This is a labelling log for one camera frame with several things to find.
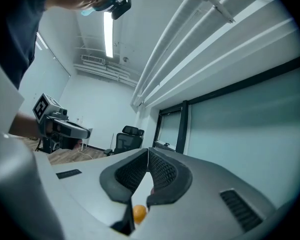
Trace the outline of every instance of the orange fruit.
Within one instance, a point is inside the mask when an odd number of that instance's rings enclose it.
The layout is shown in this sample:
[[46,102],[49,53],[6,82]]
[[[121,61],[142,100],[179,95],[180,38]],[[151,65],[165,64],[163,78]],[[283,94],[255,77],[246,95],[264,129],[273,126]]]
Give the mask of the orange fruit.
[[136,224],[140,224],[147,215],[147,209],[144,205],[137,204],[133,207],[133,219]]

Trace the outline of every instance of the person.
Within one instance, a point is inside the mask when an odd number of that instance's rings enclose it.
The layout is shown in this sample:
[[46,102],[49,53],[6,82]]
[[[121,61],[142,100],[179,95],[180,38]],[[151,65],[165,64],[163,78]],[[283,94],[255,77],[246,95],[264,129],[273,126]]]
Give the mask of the person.
[[[35,59],[37,31],[44,11],[51,7],[86,10],[109,4],[109,0],[3,1],[0,7],[0,65],[17,89]],[[48,134],[52,132],[51,122],[46,126],[46,131]],[[21,137],[41,137],[36,119],[20,112],[15,116],[9,133]]]

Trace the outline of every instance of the wooden floor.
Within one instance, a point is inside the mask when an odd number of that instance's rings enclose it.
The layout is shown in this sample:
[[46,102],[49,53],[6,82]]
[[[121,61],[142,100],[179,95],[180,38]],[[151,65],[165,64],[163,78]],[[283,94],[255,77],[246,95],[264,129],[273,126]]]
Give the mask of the wooden floor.
[[[28,138],[21,138],[23,142],[33,151],[36,150],[39,140],[30,140]],[[52,165],[65,164],[71,162],[87,161],[91,159],[103,158],[106,155],[99,150],[87,147],[81,147],[79,149],[58,149],[51,154],[46,154]]]

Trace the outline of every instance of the ceiling light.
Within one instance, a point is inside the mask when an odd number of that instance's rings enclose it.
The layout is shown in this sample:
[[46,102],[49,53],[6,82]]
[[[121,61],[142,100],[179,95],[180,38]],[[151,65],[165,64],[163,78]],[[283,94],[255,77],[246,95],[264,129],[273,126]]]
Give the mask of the ceiling light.
[[36,47],[38,47],[38,48],[39,48],[39,50],[40,50],[40,51],[42,51],[42,48],[41,48],[41,46],[38,44],[38,42],[37,42],[37,41],[35,41],[35,45],[36,45]]
[[111,18],[110,12],[103,13],[103,31],[104,31],[104,44],[105,44],[105,54],[107,57],[113,58],[113,29],[114,20]]
[[48,49],[48,46],[46,45],[45,41],[42,39],[39,32],[36,33],[36,36],[40,39],[41,43],[43,44],[44,48]]

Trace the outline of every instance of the office chair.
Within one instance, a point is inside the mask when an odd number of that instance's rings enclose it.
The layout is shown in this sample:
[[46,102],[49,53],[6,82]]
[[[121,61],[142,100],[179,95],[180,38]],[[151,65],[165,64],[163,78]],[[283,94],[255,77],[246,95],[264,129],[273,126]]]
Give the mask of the office chair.
[[[116,144],[114,149],[114,155],[123,153],[130,150],[139,149],[141,147],[143,138],[141,137],[145,131],[139,130],[136,127],[126,125],[122,133],[116,135]],[[103,153],[108,157],[110,156],[112,149],[107,149]]]

